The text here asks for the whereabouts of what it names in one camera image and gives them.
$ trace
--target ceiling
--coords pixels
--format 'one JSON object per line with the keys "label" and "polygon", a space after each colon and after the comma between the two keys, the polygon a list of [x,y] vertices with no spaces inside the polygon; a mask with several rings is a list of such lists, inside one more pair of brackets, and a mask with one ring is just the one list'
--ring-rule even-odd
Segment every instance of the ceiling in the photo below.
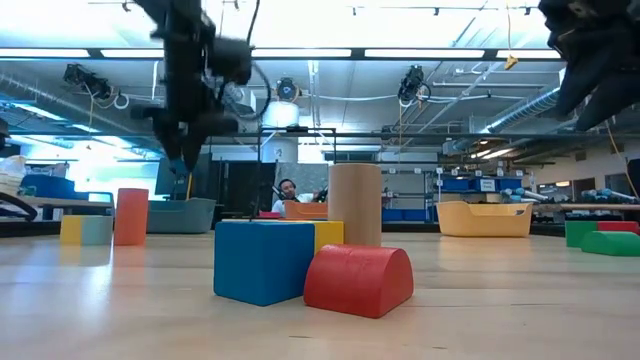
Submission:
{"label": "ceiling", "polygon": [[[9,1],[0,13],[0,48],[158,48],[149,33],[154,24],[135,5],[123,0],[0,0]],[[202,0],[205,8],[224,36],[244,38],[253,1]],[[375,0],[270,0],[263,1],[254,29],[252,43],[257,47],[469,47],[546,49],[548,30],[537,11],[537,1],[511,0],[511,10],[504,0],[451,1],[375,1]],[[150,125],[132,120],[130,108],[94,109],[89,116],[90,101],[78,89],[62,81],[68,61],[0,61],[0,93],[15,90],[19,79],[36,89],[64,97],[65,101],[87,110],[56,113],[49,103],[37,102],[43,110],[61,116],[65,121],[33,116],[29,111],[8,107],[0,117],[14,125],[14,130],[32,132],[58,131],[80,133],[70,123],[88,124],[102,131],[149,132]],[[122,93],[131,95],[132,104],[161,102],[164,89],[158,79],[164,75],[162,62],[84,60],[74,61],[95,72]],[[400,119],[400,106],[394,95],[400,80],[411,65],[421,65],[437,103],[414,105]],[[265,60],[258,65],[270,79],[291,77],[305,93],[315,83],[316,106],[323,127],[338,131],[380,131],[383,126],[400,122],[404,132],[466,132],[470,117],[492,118],[522,99],[535,96],[549,86],[557,86],[558,72],[564,64],[558,61],[526,62],[509,71],[503,64],[478,61],[341,61],[317,60],[317,74],[310,74],[311,60]],[[493,67],[490,73],[483,72]],[[476,82],[477,86],[468,90]],[[264,104],[266,92],[257,77],[249,89]],[[362,101],[362,98],[384,99]],[[37,100],[34,93],[22,98]],[[301,108],[301,125],[313,126],[311,101],[308,96],[297,100]],[[369,140],[341,139],[342,143],[372,143]],[[141,146],[157,146],[150,138],[140,138]],[[429,141],[413,141],[407,146],[433,145]]]}

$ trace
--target yellow bin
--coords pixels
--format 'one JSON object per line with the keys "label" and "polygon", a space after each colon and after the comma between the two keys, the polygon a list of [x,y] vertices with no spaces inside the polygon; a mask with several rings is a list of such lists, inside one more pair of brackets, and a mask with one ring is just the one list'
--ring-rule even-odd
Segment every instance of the yellow bin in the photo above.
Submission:
{"label": "yellow bin", "polygon": [[440,232],[459,237],[528,237],[531,204],[438,203]]}

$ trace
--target red block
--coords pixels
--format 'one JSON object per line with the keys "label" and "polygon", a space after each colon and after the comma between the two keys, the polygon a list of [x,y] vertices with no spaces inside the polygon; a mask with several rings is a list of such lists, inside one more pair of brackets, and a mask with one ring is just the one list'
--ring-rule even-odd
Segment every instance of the red block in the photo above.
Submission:
{"label": "red block", "polygon": [[304,286],[308,306],[377,319],[413,295],[413,271],[402,249],[325,245]]}
{"label": "red block", "polygon": [[640,227],[635,221],[598,221],[598,231],[628,231],[640,234]]}

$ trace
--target wooden floor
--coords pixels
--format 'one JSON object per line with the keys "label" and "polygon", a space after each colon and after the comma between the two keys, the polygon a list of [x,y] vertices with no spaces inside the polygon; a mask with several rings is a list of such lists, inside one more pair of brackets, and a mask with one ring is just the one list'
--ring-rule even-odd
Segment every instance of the wooden floor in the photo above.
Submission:
{"label": "wooden floor", "polygon": [[0,239],[0,359],[638,359],[640,258],[562,238],[385,234],[416,292],[379,320],[212,295],[206,237]]}

